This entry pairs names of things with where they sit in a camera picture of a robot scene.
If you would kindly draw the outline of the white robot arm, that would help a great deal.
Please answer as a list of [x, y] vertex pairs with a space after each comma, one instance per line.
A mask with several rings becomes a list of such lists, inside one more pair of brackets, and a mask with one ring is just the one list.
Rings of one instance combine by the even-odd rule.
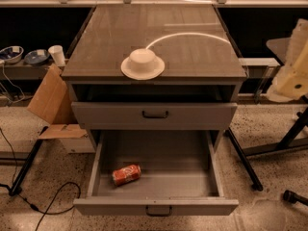
[[293, 29], [286, 51], [286, 62], [267, 90], [273, 102], [298, 100], [308, 93], [308, 21], [300, 19]]

